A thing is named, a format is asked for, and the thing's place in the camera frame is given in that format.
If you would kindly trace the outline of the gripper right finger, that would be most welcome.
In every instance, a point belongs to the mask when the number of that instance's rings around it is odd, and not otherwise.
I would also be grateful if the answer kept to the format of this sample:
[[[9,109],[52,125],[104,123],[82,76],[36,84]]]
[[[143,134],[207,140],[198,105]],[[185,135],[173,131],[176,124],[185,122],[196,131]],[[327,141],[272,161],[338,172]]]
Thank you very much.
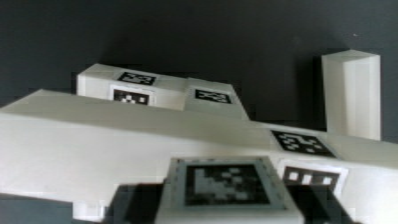
[[[354,221],[327,186],[292,185],[290,194],[304,224],[363,224]]]

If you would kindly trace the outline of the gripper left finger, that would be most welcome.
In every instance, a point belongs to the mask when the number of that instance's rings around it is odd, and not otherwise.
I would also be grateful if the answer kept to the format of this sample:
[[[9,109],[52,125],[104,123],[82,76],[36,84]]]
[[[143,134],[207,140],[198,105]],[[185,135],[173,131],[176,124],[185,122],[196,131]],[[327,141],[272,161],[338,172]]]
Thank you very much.
[[[155,224],[164,184],[125,184],[118,187],[104,224]]]

